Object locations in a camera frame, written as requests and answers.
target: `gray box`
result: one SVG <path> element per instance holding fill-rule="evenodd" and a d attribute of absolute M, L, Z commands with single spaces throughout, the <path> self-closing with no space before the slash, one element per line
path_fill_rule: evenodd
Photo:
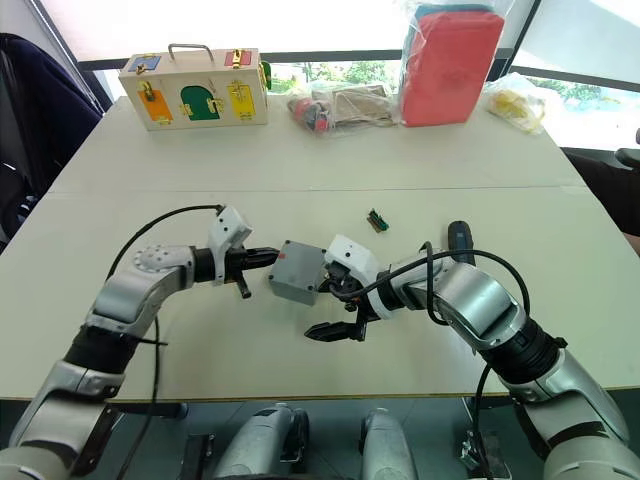
<path fill-rule="evenodd" d="M 326 250 L 287 240 L 271 268 L 269 284 L 274 295 L 313 305 L 324 281 Z"/>

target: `metal handle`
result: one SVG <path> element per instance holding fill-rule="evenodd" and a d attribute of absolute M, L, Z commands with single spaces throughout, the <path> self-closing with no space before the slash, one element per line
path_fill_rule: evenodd
<path fill-rule="evenodd" d="M 171 60 L 175 61 L 176 57 L 173 55 L 174 48 L 203 48 L 209 54 L 209 58 L 211 59 L 211 63 L 213 63 L 213 53 L 209 50 L 209 47 L 206 45 L 199 45 L 197 43 L 170 43 L 169 44 L 169 55 L 171 56 Z"/>

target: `wooden lock box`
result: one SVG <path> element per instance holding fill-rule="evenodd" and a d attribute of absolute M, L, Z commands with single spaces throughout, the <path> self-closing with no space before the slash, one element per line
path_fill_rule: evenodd
<path fill-rule="evenodd" d="M 195 51 L 174 53 L 178 47 Z M 148 130 L 267 123 L 266 79 L 255 48 L 169 45 L 134 55 L 120 82 Z"/>

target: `chair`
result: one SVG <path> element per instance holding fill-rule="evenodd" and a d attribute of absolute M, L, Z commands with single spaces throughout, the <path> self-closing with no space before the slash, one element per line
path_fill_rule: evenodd
<path fill-rule="evenodd" d="M 640 144 L 640 128 L 636 131 L 636 143 Z M 619 148 L 614 156 L 621 164 L 640 173 L 640 148 Z"/>
<path fill-rule="evenodd" d="M 44 50 L 0 33 L 0 224 L 11 238 L 102 118 Z M 6 241 L 0 232 L 0 240 Z"/>

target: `red bag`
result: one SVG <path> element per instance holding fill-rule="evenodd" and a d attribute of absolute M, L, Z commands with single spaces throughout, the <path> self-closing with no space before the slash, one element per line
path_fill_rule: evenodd
<path fill-rule="evenodd" d="M 475 107 L 500 39 L 504 19 L 481 11 L 422 17 L 400 95 L 410 127 L 465 122 Z"/>

